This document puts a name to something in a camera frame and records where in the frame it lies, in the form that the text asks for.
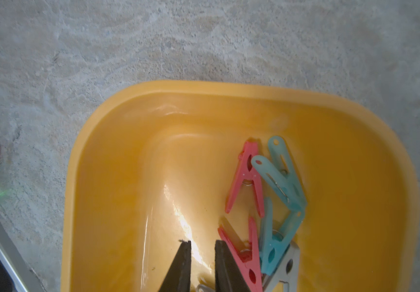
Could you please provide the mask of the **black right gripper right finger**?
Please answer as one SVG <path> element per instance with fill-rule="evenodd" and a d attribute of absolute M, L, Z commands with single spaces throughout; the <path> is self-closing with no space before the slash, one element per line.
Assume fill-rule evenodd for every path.
<path fill-rule="evenodd" d="M 217 240 L 215 243 L 215 291 L 250 291 L 228 245 L 222 240 Z"/>

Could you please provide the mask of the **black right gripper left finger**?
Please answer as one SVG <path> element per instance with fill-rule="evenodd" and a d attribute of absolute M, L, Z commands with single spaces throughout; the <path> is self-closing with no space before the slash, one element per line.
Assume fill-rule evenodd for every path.
<path fill-rule="evenodd" d="M 190 292 L 191 241 L 181 241 L 158 292 Z"/>

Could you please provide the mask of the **pink red clothespin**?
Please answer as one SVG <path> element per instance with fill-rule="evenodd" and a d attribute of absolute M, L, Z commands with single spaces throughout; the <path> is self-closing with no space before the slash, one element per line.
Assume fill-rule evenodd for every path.
<path fill-rule="evenodd" d="M 227 214 L 229 214 L 232 210 L 238 193 L 240 192 L 243 183 L 246 181 L 252 184 L 257 213 L 260 218 L 264 218 L 265 207 L 262 179 L 251 162 L 252 158 L 258 154 L 258 143 L 255 141 L 247 140 L 243 145 L 242 152 L 238 156 L 239 163 L 226 200 L 225 212 Z"/>

